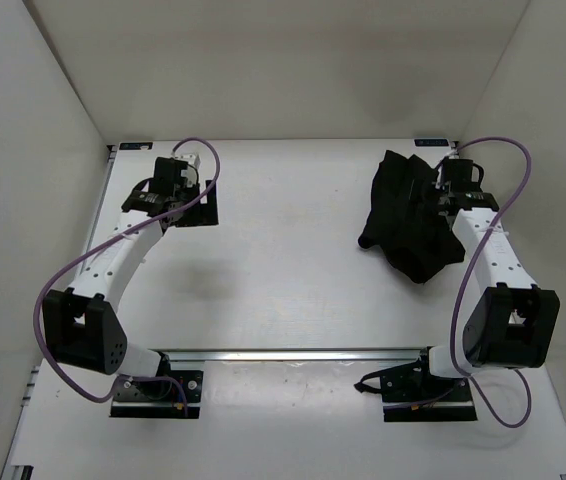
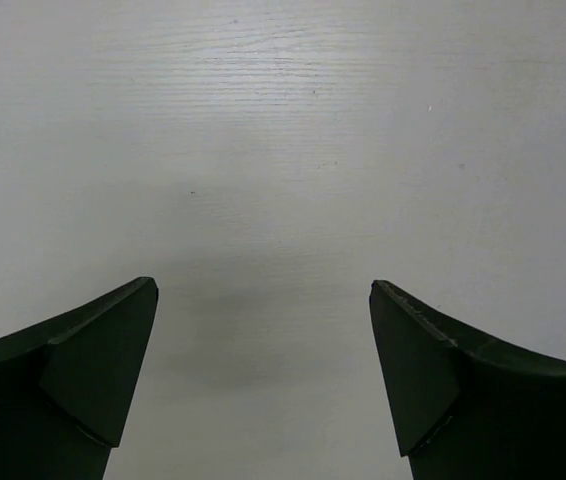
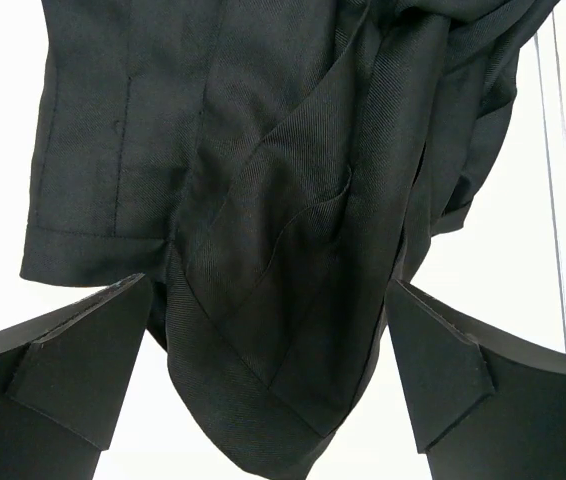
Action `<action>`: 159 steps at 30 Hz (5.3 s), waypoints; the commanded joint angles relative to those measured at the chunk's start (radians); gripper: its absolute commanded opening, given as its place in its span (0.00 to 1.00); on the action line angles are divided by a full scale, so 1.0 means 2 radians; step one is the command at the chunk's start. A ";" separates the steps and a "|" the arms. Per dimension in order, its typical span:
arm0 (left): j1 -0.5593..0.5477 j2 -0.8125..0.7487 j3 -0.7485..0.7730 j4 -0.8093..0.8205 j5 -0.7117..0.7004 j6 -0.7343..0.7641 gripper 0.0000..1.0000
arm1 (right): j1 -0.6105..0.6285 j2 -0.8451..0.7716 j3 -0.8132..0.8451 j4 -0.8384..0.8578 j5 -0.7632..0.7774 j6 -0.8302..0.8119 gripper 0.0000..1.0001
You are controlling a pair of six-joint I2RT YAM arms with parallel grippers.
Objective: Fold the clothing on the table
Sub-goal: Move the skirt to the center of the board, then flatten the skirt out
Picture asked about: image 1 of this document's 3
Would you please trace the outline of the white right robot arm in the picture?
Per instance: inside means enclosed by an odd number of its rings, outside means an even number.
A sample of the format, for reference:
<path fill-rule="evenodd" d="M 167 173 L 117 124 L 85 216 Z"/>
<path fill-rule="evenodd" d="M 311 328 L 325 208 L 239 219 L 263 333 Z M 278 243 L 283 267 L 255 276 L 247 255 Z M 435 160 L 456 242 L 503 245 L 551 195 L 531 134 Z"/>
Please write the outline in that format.
<path fill-rule="evenodd" d="M 462 286 L 476 281 L 481 296 L 466 319 L 457 297 L 449 342 L 430 348 L 428 365 L 412 374 L 412 391 L 428 401 L 446 390 L 447 378 L 469 377 L 483 368 L 541 367 L 560 308 L 556 292 L 540 288 L 522 266 L 492 195 L 450 192 L 439 205 L 469 256 Z"/>

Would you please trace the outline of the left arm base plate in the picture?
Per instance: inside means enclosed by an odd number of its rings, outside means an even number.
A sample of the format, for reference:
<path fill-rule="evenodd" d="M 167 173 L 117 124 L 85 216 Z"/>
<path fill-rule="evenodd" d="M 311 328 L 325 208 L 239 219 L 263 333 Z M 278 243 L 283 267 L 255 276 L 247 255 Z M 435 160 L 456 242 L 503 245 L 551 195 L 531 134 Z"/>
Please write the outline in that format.
<path fill-rule="evenodd" d="M 200 416 L 203 370 L 173 370 L 172 382 L 126 382 L 117 388 L 110 406 L 112 418 L 195 420 Z"/>

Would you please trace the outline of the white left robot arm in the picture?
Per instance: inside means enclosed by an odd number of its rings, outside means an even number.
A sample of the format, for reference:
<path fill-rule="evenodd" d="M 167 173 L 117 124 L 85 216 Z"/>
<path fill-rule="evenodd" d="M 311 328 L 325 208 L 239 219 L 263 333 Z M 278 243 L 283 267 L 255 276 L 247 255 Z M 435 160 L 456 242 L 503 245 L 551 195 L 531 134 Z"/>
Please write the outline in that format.
<path fill-rule="evenodd" d="M 139 188 L 124 202 L 112 232 L 121 239 L 90 258 L 84 271 L 63 291 L 51 290 L 42 300 L 45 345 L 58 363 L 106 375 L 137 377 L 151 398 L 171 389 L 172 373 L 162 355 L 128 341 L 117 317 L 123 293 L 152 247 L 171 227 L 212 226 L 218 223 L 216 186 L 185 211 L 170 211 L 193 200 L 194 185 L 175 184 L 174 195 Z"/>

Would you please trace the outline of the black pleated skirt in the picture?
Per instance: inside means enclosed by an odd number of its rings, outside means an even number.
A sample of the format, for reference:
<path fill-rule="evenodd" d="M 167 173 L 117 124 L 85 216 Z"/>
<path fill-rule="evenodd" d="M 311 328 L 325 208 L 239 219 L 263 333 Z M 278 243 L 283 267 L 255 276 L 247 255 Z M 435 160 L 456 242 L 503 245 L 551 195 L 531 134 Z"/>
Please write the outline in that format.
<path fill-rule="evenodd" d="M 370 212 L 358 245 L 378 247 L 394 269 L 424 284 L 464 261 L 465 248 L 439 214 L 438 172 L 416 155 L 388 150 L 372 180 Z"/>

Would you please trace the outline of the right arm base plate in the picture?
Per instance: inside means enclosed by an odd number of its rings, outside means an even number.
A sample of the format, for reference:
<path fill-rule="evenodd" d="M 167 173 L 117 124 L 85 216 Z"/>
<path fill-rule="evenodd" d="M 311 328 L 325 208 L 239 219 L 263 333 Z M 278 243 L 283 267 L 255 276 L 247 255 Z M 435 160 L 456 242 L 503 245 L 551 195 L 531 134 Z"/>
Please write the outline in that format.
<path fill-rule="evenodd" d="M 422 360 L 368 373 L 354 384 L 379 395 L 385 423 L 452 423 L 478 419 L 464 380 L 433 376 Z"/>

